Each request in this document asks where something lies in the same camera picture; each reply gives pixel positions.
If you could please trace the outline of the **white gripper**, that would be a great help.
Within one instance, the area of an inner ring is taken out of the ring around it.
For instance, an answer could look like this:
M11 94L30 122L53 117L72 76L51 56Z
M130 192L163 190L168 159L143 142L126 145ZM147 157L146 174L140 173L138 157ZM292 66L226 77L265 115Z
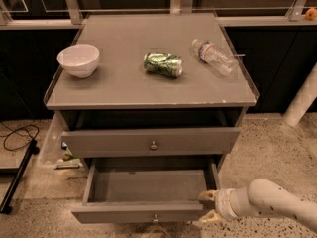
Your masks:
M198 199L200 201L215 201L215 210L209 211L202 216L199 221L202 223L218 223L222 221L222 218L228 221L232 221L238 218L238 215L234 212L230 195L233 192L231 188L217 190L202 191Z

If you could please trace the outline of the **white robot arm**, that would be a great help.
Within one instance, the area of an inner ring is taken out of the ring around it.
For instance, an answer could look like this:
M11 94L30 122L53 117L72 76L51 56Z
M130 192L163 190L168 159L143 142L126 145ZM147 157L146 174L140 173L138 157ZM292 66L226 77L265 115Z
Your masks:
M282 115L249 115L224 161L223 186L202 193L216 208L203 223L280 219L317 229L316 72Z

